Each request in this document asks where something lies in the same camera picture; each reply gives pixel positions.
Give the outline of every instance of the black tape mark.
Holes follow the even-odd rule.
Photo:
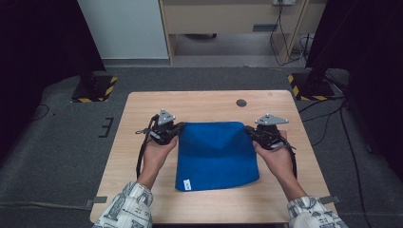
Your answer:
[[[109,124],[108,125],[103,125],[102,128],[106,128],[106,133],[103,136],[98,136],[98,138],[107,138],[107,136],[109,135],[109,131],[110,131],[110,127],[113,124],[113,120],[115,118],[106,118],[106,120],[109,120]]]

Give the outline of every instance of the white wall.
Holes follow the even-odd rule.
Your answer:
[[[168,59],[158,0],[78,0],[103,59]]]

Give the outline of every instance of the baseboard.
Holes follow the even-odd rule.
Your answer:
[[[103,59],[105,67],[169,66],[169,59]]]

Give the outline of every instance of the gray carpet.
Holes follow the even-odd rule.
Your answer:
[[[108,153],[132,91],[167,90],[291,90],[287,75],[296,68],[109,68],[118,80],[107,102],[74,104],[70,97],[79,82],[72,77],[49,86],[32,121],[21,134],[8,162],[0,169],[0,201],[40,201],[85,206],[96,196]],[[313,102],[296,101],[297,107]],[[316,104],[302,120],[336,110],[342,100]],[[362,197],[372,227],[403,227],[403,183],[381,155],[369,154],[352,114],[343,109],[361,178]],[[103,125],[114,118],[107,138]],[[330,192],[350,227],[368,227],[362,214],[354,160],[337,112],[305,122]],[[0,227],[90,227],[89,211],[37,207],[0,207]]]

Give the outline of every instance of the table top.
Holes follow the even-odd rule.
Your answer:
[[[243,99],[246,106],[237,105]],[[256,126],[255,120],[266,113],[289,120],[278,129],[296,150],[298,180],[309,195],[329,196],[312,146],[297,112],[294,98],[286,90],[165,91],[133,92],[112,145],[90,220],[95,222],[113,198],[130,181],[136,180],[136,163],[143,134],[150,119],[161,108],[176,116],[178,122],[241,122]],[[152,188],[150,207],[154,223],[275,223],[287,222],[288,203],[276,178],[258,156],[259,180],[245,186],[199,192],[175,189],[178,146],[171,151]],[[336,211],[333,204],[330,210]]]

